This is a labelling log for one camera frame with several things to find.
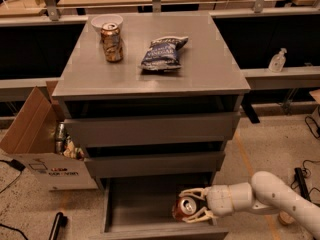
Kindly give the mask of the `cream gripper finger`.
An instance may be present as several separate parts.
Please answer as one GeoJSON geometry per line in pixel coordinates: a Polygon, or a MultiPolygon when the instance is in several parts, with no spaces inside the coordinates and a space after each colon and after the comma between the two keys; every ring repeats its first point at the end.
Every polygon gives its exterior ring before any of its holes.
{"type": "Polygon", "coordinates": [[[199,211],[197,211],[194,215],[183,218],[182,221],[186,223],[198,223],[198,222],[208,221],[213,218],[214,218],[213,213],[208,208],[203,207],[199,211]]]}
{"type": "Polygon", "coordinates": [[[205,201],[208,191],[209,191],[208,188],[191,188],[191,189],[186,189],[181,191],[179,196],[180,197],[188,196],[188,197],[193,197],[193,198],[205,201]]]}

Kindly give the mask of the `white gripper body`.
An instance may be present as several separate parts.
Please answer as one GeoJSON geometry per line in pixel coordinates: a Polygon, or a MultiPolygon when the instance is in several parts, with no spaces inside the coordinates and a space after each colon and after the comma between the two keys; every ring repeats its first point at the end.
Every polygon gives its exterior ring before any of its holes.
{"type": "Polygon", "coordinates": [[[208,208],[217,217],[231,215],[234,211],[230,190],[227,185],[214,185],[206,195],[208,208]]]}

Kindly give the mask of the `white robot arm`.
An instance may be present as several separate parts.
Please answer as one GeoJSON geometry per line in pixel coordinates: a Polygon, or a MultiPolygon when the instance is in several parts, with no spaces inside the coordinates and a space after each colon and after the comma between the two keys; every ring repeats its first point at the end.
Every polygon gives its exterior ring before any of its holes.
{"type": "Polygon", "coordinates": [[[295,219],[316,240],[320,239],[320,208],[267,171],[256,172],[245,183],[183,190],[172,215],[178,221],[198,223],[236,212],[264,215],[280,211],[295,219]]]}

